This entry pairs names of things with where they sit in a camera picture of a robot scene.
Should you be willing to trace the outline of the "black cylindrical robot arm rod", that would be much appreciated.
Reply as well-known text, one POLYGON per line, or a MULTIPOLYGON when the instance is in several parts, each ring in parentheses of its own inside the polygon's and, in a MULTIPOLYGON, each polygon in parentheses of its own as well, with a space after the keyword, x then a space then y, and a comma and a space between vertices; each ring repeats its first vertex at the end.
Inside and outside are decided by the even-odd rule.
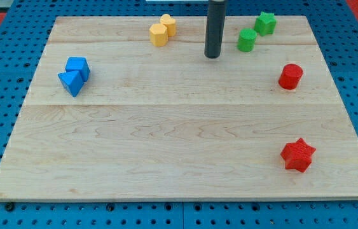
POLYGON ((216 59, 221 54, 227 4, 228 0, 209 0, 204 49, 204 55, 209 59, 216 59))

